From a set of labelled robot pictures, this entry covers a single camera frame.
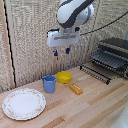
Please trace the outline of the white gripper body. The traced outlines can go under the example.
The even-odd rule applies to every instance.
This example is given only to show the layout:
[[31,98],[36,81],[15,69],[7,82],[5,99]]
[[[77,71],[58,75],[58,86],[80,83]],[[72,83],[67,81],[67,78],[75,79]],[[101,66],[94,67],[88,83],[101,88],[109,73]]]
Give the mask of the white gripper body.
[[60,29],[52,29],[47,32],[47,45],[49,47],[76,44],[79,42],[79,39],[79,31],[61,33]]

